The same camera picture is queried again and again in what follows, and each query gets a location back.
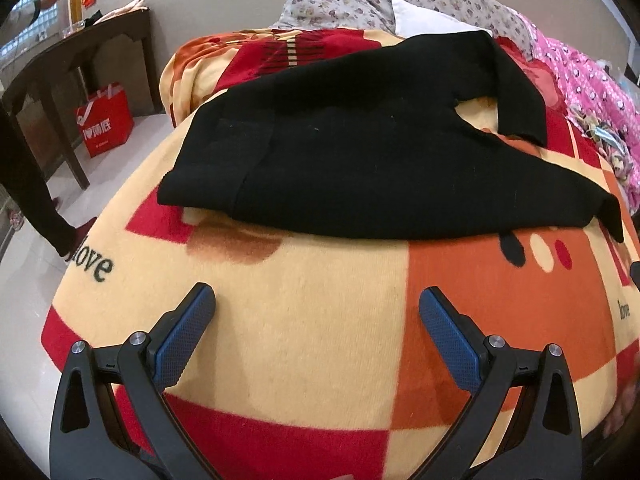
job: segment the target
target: sweater cuff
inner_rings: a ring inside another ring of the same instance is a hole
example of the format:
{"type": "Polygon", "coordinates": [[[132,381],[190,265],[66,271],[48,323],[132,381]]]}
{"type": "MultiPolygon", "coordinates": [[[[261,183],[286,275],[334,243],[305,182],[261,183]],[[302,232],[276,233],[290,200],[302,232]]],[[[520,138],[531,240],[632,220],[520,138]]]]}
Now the sweater cuff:
{"type": "Polygon", "coordinates": [[[35,22],[38,19],[40,15],[40,11],[42,10],[42,2],[40,0],[34,0],[33,6],[35,7],[35,10],[33,11],[33,18],[31,19],[31,22],[29,23],[29,25],[32,25],[33,22],[35,22]]]}

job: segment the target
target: wooden desk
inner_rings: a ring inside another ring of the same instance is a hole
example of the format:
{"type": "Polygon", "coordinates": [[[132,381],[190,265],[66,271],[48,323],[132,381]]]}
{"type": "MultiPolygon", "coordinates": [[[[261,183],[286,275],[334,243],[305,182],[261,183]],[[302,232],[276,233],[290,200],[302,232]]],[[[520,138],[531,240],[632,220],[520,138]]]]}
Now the wooden desk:
{"type": "Polygon", "coordinates": [[[135,10],[110,20],[87,27],[64,38],[41,52],[20,71],[2,96],[4,108],[20,130],[16,116],[30,94],[42,103],[42,108],[53,130],[58,136],[66,162],[82,189],[89,187],[89,180],[74,153],[71,141],[65,133],[60,115],[51,94],[52,86],[69,71],[79,68],[84,76],[89,93],[98,90],[92,60],[106,41],[124,34],[132,41],[142,43],[145,58],[146,79],[156,113],[162,112],[162,101],[158,88],[158,75],[151,42],[151,20],[148,10],[135,10]]]}

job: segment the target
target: pink blanket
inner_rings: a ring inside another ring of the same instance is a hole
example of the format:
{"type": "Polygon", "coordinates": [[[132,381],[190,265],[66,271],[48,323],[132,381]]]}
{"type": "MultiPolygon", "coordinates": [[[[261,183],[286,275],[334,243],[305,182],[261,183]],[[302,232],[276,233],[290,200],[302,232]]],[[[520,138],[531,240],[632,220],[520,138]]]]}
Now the pink blanket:
{"type": "Polygon", "coordinates": [[[529,29],[533,57],[544,61],[556,74],[566,106],[592,112],[622,133],[634,160],[625,191],[635,212],[640,207],[640,113],[634,102],[593,59],[562,41],[547,38],[525,16],[516,14],[529,29]]]}

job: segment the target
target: white pillow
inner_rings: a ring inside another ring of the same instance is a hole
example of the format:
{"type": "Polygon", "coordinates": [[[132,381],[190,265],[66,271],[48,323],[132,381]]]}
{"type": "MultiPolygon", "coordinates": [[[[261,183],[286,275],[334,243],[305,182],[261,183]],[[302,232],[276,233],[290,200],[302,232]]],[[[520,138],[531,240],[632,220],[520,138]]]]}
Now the white pillow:
{"type": "Polygon", "coordinates": [[[463,23],[452,16],[437,10],[417,7],[404,0],[391,0],[396,16],[396,36],[410,38],[418,34],[450,34],[468,30],[484,30],[489,36],[490,30],[463,23]]]}

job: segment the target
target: screw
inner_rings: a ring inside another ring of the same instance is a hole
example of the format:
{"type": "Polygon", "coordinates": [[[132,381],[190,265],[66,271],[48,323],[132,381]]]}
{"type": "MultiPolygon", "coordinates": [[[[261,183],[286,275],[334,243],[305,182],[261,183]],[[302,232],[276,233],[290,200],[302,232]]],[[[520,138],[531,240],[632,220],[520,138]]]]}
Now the screw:
{"type": "Polygon", "coordinates": [[[129,337],[129,342],[132,345],[139,345],[145,342],[145,339],[146,339],[146,334],[144,332],[134,332],[129,337]]]}
{"type": "Polygon", "coordinates": [[[494,348],[502,348],[504,346],[504,339],[499,335],[489,336],[489,344],[494,348]]]}
{"type": "Polygon", "coordinates": [[[555,343],[551,343],[551,345],[549,345],[549,352],[551,352],[551,355],[555,355],[556,357],[560,357],[562,355],[562,349],[555,343]]]}
{"type": "Polygon", "coordinates": [[[84,344],[84,341],[76,341],[71,345],[71,351],[74,354],[79,354],[82,350],[84,350],[85,346],[86,345],[84,344]]]}

